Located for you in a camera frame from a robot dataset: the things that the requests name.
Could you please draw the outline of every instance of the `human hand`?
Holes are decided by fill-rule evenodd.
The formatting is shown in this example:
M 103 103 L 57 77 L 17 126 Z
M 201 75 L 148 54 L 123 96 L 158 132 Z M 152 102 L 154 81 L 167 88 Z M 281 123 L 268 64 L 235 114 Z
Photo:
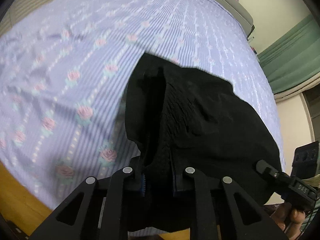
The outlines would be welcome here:
M 306 218 L 306 215 L 303 211 L 298 211 L 296 209 L 292 209 L 291 211 L 291 204 L 290 203 L 283 203 L 281 204 L 277 210 L 271 215 L 271 218 L 276 222 L 276 224 L 281 228 L 282 231 L 285 229 L 284 220 L 287 216 L 290 217 L 291 226 L 286 231 L 286 235 L 289 240 L 295 240 L 300 235 L 300 228 L 303 221 Z

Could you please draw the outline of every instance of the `bed sheet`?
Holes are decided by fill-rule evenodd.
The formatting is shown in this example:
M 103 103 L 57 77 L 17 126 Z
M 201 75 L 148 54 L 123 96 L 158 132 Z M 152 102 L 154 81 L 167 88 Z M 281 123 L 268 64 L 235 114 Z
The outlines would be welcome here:
M 54 209 L 139 151 L 124 91 L 144 52 L 225 78 L 280 149 L 276 104 L 239 23 L 214 0 L 54 0 L 0 38 L 0 160 Z

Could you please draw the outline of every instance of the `wooden floor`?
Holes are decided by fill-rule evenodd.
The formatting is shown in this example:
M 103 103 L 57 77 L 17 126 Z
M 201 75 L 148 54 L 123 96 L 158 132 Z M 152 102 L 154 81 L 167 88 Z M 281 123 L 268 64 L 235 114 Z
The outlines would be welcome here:
M 42 223 L 51 210 L 31 195 L 0 162 L 0 212 L 27 235 Z M 189 230 L 161 235 L 164 240 L 189 240 Z

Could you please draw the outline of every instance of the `white wall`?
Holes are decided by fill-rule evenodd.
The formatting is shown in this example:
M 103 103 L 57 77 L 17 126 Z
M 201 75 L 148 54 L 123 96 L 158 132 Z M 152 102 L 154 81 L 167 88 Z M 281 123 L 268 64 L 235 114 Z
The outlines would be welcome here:
M 251 14 L 255 30 L 250 43 L 262 52 L 310 14 L 302 0 L 240 0 Z
M 314 141 L 311 119 L 302 93 L 277 103 L 281 134 L 283 138 L 285 172 L 290 175 L 294 150 Z M 274 194 L 268 204 L 281 203 L 283 200 Z

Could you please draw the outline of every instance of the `curtain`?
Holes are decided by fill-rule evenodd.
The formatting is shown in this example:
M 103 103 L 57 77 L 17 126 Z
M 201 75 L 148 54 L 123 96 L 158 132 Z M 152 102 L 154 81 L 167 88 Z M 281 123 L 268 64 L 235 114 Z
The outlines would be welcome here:
M 312 15 L 258 55 L 274 94 L 320 72 L 320 27 Z

